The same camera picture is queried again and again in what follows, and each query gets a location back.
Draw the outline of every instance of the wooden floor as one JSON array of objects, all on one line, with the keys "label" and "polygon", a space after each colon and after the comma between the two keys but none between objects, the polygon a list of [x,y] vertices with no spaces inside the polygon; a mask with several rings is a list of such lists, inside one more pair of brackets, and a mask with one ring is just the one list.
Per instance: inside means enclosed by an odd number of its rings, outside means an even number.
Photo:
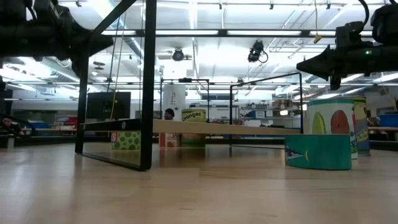
[{"label": "wooden floor", "polygon": [[135,172],[73,145],[0,150],[0,223],[397,223],[398,153],[350,171],[286,167],[283,151],[228,146],[154,152]]}]

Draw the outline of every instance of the black camera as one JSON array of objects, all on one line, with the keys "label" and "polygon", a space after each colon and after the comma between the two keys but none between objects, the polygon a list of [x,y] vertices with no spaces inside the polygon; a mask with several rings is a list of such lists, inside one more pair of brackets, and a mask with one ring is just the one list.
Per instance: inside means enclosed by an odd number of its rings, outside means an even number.
[{"label": "black camera", "polygon": [[250,49],[250,53],[248,56],[248,61],[249,62],[257,62],[260,61],[260,57],[267,53],[264,51],[264,44],[262,43],[261,40],[256,40],[255,43],[253,44],[253,47]]},{"label": "black camera", "polygon": [[336,49],[328,46],[320,55],[297,64],[297,70],[314,74],[326,81],[330,89],[340,88],[342,78],[349,74],[392,72],[398,70],[398,4],[377,9],[372,18],[372,36],[381,45],[361,40],[361,32],[369,19],[369,9],[360,1],[366,12],[365,22],[350,22],[336,28]]},{"label": "black camera", "polygon": [[[26,9],[32,14],[27,21]],[[55,56],[70,59],[79,76],[81,50],[91,30],[80,26],[69,8],[57,0],[0,0],[0,59],[4,57]],[[90,56],[113,45],[110,36],[98,35],[90,42]]]}]

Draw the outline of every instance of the white pillar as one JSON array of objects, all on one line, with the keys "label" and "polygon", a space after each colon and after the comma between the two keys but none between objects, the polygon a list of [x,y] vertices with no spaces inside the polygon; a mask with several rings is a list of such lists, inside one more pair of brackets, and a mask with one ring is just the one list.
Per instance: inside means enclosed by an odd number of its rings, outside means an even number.
[{"label": "white pillar", "polygon": [[181,112],[185,109],[185,85],[164,86],[162,102],[163,113],[167,108],[174,110],[174,120],[181,121]]}]

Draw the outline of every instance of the black metal frame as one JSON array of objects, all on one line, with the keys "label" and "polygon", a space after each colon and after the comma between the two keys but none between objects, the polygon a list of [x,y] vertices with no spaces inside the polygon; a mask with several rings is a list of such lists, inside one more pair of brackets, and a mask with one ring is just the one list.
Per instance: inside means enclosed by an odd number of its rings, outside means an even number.
[{"label": "black metal frame", "polygon": [[300,133],[303,134],[303,81],[302,81],[302,74],[300,72],[294,72],[294,73],[289,73],[286,75],[279,75],[276,77],[270,77],[270,78],[262,78],[260,80],[254,80],[250,82],[244,82],[244,83],[238,83],[234,85],[229,86],[229,124],[232,124],[232,107],[233,107],[233,88],[238,87],[238,86],[244,86],[244,85],[256,85],[258,82],[263,82],[267,80],[273,80],[275,78],[284,78],[284,77],[289,77],[293,75],[299,75],[299,83],[300,83]]},{"label": "black metal frame", "polygon": [[190,80],[190,81],[195,81],[195,82],[207,82],[207,123],[210,122],[210,80],[209,79],[203,79],[203,78],[199,78],[199,79],[193,79],[193,78],[188,78],[188,79],[184,79],[184,78],[180,78],[180,79],[160,79],[160,118],[163,119],[162,115],[163,115],[163,111],[162,111],[162,92],[163,92],[163,82],[164,81],[178,81],[179,83],[187,83],[184,80]]},{"label": "black metal frame", "polygon": [[[315,35],[311,35],[311,31],[315,30],[306,30],[306,29],[195,29],[197,31],[216,31],[214,34],[156,34],[156,37],[268,37],[268,38],[315,38]],[[297,31],[300,32],[299,35],[287,35],[287,34],[229,34],[228,31],[281,31],[281,32],[289,32],[289,31]],[[125,31],[134,31],[135,34],[124,34],[123,37],[143,37],[144,30],[141,29],[125,29]],[[192,31],[191,29],[159,29],[158,32],[173,32],[173,31]],[[323,29],[318,30],[318,32],[335,32],[336,30]],[[112,37],[122,37],[121,34],[111,35]],[[362,35],[363,38],[372,38],[372,35]],[[322,38],[336,38],[335,35],[325,35]]]},{"label": "black metal frame", "polygon": [[87,99],[87,84],[88,84],[88,60],[90,55],[90,42],[96,36],[101,34],[108,28],[112,22],[120,17],[129,7],[135,3],[136,0],[122,0],[108,16],[95,28],[88,40],[86,40],[85,48],[82,49],[79,58],[80,65],[80,95],[78,101],[78,123],[76,132],[75,152],[79,155],[98,159],[104,162],[109,162],[119,166],[127,167],[134,170],[147,170],[152,165],[152,131],[153,131],[153,110],[154,110],[154,78],[155,78],[155,43],[156,43],[156,9],[157,0],[146,0],[146,21],[145,21],[145,44],[144,44],[144,79],[142,84],[142,119],[133,119],[131,122],[136,124],[137,121],[141,125],[136,125],[133,129],[140,128],[141,130],[141,153],[140,164],[125,164],[120,161],[92,155],[83,152],[85,130],[93,128],[89,124],[85,125],[86,121],[86,99]]}]

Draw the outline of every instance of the colorful can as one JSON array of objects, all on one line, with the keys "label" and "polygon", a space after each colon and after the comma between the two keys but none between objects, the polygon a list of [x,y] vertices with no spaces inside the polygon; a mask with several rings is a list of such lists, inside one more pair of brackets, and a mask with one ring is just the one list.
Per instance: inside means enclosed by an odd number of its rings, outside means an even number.
[{"label": "colorful can", "polygon": [[[182,110],[182,121],[206,122],[206,111],[186,109]],[[182,134],[182,146],[203,146],[205,145],[206,135],[204,134]]]},{"label": "colorful can", "polygon": [[334,98],[313,100],[307,103],[308,128],[304,134],[348,134],[351,158],[358,158],[355,135],[354,100]]},{"label": "colorful can", "polygon": [[366,112],[366,97],[365,96],[348,96],[341,97],[341,99],[354,100],[354,114],[355,114],[355,134],[358,154],[360,156],[370,156],[369,145],[369,131],[368,131],[368,116]]}]

